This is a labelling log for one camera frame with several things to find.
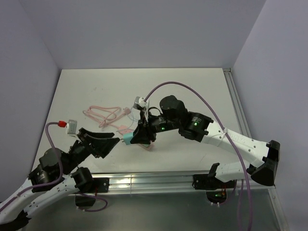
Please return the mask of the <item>teal charger plug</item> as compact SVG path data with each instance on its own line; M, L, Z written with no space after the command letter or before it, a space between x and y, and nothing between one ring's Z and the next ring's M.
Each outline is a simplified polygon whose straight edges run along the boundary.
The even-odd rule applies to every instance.
M132 138L133 138L133 132L129 132L129 133L125 133L122 139L125 145L131 145Z

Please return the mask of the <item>pink power strip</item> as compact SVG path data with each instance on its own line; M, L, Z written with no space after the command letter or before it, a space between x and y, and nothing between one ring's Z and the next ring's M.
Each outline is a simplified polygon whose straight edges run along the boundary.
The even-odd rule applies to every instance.
M127 126L124 126L124 125L121 125L121 126L115 126L115 128L117 129L117 132L120 134L120 135L124 135L125 133L129 133L129 132L134 132L133 129L130 129L129 127ZM153 144L137 144L139 147L142 147L143 149L149 151L153 148Z

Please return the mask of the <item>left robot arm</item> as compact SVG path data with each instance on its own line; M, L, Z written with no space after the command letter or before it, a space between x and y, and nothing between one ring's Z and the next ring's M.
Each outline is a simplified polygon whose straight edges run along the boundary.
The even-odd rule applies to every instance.
M120 142L114 133L79 130L68 152L48 149L22 186L0 205L0 229L16 231L39 211L72 193L87 193L94 180L90 170L80 167L90 155L105 158Z

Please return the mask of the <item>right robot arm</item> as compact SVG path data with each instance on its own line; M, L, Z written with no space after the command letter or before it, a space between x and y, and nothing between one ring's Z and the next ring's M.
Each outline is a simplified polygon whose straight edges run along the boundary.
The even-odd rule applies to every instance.
M152 115L149 104L142 97L136 97L133 107L140 111L138 125L128 143L150 145L157 133L177 130L192 141L210 144L237 155L238 162L215 163L206 180L212 187L225 182L244 180L247 176L261 185L273 186L280 158L280 143L257 141L227 128L201 113L190 112L175 96L160 101L160 115Z

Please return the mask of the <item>pink power plug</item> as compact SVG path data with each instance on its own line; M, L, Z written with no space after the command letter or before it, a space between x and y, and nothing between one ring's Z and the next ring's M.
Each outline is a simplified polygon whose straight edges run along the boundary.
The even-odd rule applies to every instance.
M124 115L129 115L130 113L131 113L131 110L128 107L123 109L123 114Z

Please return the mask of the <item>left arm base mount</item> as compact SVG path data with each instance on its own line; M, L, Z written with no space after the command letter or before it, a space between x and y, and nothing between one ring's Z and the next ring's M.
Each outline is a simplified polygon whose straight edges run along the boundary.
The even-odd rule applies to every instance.
M92 185L85 192L75 194L75 206L83 212L93 213L100 212L107 208L108 202L106 199L99 196L99 193L107 193L109 190L109 178L94 178ZM102 202L100 208L93 208L96 202Z

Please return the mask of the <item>front aluminium rail frame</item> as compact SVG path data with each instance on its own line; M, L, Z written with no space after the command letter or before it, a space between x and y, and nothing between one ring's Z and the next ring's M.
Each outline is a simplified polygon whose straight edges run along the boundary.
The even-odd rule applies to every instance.
M68 196L42 210L27 231L236 231L247 229L246 194L228 189L229 200L211 205L207 192L193 187L192 171L94 174L109 179L108 201L101 212L82 212Z

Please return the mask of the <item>aluminium rail frame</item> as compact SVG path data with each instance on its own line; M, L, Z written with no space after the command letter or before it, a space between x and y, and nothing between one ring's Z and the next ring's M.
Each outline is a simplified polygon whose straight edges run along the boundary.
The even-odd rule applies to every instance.
M244 110L232 77L232 69L231 68L223 68L223 73L226 79L226 83L229 89L229 93L231 95L232 104L235 110L236 118L239 124L240 132L247 136L251 137L251 132L244 114Z
M236 231L247 229L246 194L228 189L229 200L211 205L207 192L193 187L192 171L94 174L109 179L108 201L101 212L82 212L68 196L42 210L27 231Z

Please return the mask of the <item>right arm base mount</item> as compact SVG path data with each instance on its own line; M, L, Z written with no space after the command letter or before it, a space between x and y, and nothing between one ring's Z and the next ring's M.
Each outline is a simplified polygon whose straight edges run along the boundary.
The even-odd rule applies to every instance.
M208 174L194 174L192 178L192 187L195 190L204 190L210 204L217 206L227 202L227 189L232 189L231 196L234 194L237 184L237 180L222 182L215 177L209 177Z

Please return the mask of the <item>right aluminium rail frame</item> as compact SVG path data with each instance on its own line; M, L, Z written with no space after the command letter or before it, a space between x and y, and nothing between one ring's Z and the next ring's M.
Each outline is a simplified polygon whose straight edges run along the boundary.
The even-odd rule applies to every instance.
M231 95L232 104L235 110L236 118L239 124L240 132L247 136L251 137L251 132L244 114L244 110L232 77L232 69L231 68L223 68L223 73L226 79L226 83L229 89L229 93Z

